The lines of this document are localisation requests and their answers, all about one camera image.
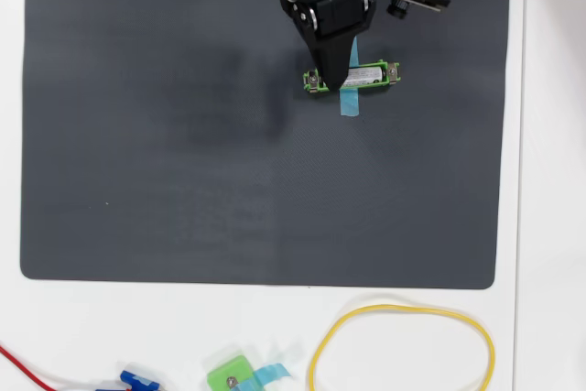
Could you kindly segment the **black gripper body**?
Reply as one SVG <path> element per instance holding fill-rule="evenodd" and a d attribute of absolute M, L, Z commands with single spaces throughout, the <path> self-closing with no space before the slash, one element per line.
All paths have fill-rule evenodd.
<path fill-rule="evenodd" d="M 309 47 L 353 41 L 372 19 L 373 0 L 280 0 Z"/>

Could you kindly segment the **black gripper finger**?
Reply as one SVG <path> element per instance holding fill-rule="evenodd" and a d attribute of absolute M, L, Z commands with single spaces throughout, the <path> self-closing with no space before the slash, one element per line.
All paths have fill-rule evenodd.
<path fill-rule="evenodd" d="M 338 91 L 346 81 L 354 36 L 311 37 L 307 44 L 321 78 L 330 91 Z"/>

